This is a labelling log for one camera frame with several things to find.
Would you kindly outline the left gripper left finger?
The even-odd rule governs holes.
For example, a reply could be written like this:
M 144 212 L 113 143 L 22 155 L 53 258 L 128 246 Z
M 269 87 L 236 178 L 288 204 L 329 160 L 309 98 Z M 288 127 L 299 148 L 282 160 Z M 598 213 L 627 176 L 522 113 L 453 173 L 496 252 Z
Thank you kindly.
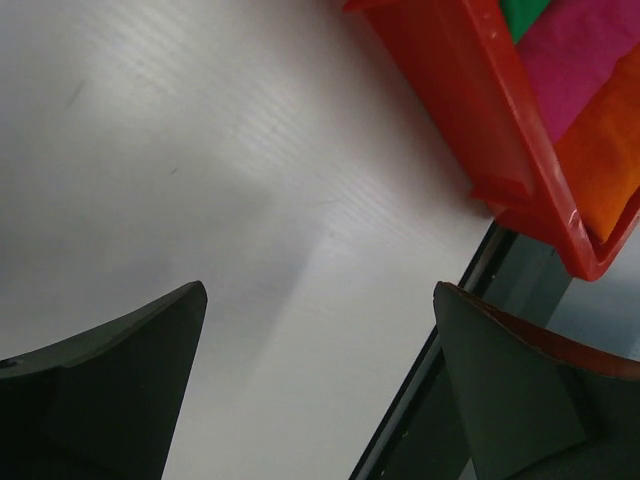
M 2 478 L 161 478 L 206 306 L 204 285 L 187 283 L 2 360 Z

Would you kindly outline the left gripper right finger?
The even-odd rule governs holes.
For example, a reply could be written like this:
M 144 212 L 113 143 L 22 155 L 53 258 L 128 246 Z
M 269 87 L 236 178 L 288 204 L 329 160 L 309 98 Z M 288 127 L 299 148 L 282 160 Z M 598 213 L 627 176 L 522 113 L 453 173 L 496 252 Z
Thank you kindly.
M 436 325 L 480 479 L 636 479 L 639 363 L 440 282 Z

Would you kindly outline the red plastic bin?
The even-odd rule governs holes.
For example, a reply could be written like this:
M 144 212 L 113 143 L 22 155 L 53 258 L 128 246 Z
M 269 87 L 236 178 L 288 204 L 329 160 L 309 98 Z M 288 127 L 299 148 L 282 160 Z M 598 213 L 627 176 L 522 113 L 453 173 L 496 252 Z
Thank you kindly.
M 568 273 L 601 278 L 639 221 L 633 195 L 609 240 L 585 228 L 496 1 L 348 1 L 430 114 L 500 226 L 551 245 Z

